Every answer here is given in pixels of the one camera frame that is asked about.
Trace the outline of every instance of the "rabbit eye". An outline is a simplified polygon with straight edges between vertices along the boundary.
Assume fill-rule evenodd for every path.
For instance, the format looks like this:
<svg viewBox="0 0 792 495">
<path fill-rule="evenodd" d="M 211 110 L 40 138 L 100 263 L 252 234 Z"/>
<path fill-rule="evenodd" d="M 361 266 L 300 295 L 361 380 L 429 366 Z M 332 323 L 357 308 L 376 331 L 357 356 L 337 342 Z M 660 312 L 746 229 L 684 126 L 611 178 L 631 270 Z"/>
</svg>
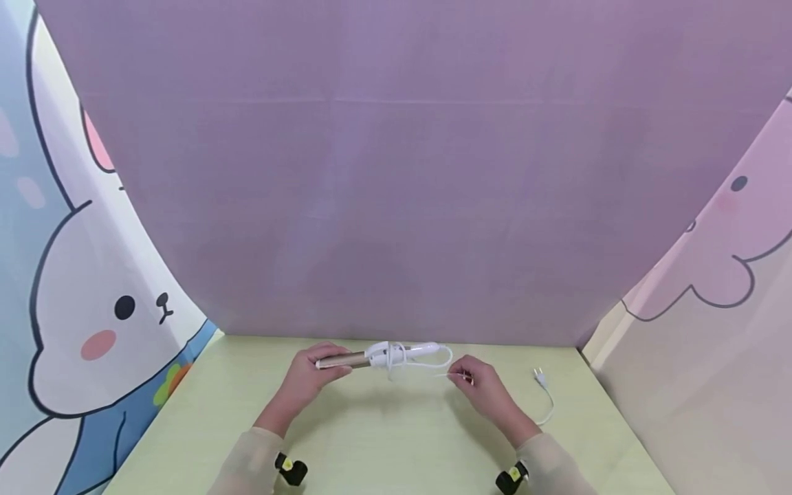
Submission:
<svg viewBox="0 0 792 495">
<path fill-rule="evenodd" d="M 742 188 L 748 183 L 748 178 L 745 175 L 740 175 L 732 181 L 732 191 L 742 191 Z"/>
<path fill-rule="evenodd" d="M 125 320 L 135 312 L 135 299 L 131 295 L 122 295 L 116 301 L 116 318 Z"/>
</svg>

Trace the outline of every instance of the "sleeve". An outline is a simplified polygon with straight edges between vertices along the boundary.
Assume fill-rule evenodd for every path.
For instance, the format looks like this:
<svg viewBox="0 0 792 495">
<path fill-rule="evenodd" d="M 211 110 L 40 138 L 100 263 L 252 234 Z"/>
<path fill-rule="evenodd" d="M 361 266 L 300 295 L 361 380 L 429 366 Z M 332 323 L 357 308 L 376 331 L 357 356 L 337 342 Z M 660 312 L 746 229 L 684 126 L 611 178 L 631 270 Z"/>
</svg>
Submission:
<svg viewBox="0 0 792 495">
<path fill-rule="evenodd" d="M 277 476 L 275 459 L 283 442 L 278 435 L 262 428 L 242 433 L 208 495 L 271 493 Z"/>
<path fill-rule="evenodd" d="M 520 446 L 517 458 L 528 471 L 527 483 L 533 495 L 596 495 L 572 456 L 547 433 Z"/>
</svg>

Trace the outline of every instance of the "person's left hand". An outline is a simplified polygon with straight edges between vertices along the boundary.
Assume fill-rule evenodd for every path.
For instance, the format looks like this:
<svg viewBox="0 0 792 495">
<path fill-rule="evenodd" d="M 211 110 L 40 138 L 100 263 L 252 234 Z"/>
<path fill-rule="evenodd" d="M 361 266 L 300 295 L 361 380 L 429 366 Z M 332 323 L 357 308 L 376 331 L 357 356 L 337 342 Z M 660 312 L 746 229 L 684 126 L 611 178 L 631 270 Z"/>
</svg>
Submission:
<svg viewBox="0 0 792 495">
<path fill-rule="evenodd" d="M 297 352 L 280 389 L 272 397 L 253 426 L 286 435 L 289 425 L 316 397 L 322 388 L 352 372 L 348 366 L 316 369 L 322 358 L 346 354 L 349 350 L 333 342 L 322 342 Z"/>
</svg>

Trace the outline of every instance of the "cartoon bunny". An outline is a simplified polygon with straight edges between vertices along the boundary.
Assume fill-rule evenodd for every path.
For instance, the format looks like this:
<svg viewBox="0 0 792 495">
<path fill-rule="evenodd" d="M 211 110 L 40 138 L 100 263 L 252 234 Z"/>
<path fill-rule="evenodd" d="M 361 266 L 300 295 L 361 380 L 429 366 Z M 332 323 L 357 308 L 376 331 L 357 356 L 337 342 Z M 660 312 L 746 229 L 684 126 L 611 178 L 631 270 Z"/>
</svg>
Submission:
<svg viewBox="0 0 792 495">
<path fill-rule="evenodd" d="M 76 495 L 116 473 L 216 327 L 148 238 L 46 26 L 31 29 L 32 110 L 71 211 L 30 300 L 29 391 L 48 417 L 0 459 L 0 493 Z"/>
<path fill-rule="evenodd" d="M 728 309 L 754 291 L 752 263 L 792 238 L 792 97 L 787 97 L 699 218 L 623 300 L 651 322 L 683 297 Z"/>
</svg>

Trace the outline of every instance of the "white curling iron handle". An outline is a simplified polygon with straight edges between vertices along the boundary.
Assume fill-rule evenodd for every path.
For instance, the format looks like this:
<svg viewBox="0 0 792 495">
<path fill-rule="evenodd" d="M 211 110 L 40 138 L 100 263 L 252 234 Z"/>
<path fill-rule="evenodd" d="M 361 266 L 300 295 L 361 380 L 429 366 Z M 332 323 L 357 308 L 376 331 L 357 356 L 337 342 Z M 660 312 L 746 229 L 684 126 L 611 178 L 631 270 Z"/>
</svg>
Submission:
<svg viewBox="0 0 792 495">
<path fill-rule="evenodd" d="M 428 356 L 440 351 L 437 342 L 423 342 L 421 344 L 405 345 L 404 348 L 390 342 L 379 342 L 366 349 L 366 357 L 372 367 L 387 367 L 387 353 L 390 353 L 390 364 L 399 365 L 419 356 Z"/>
</svg>

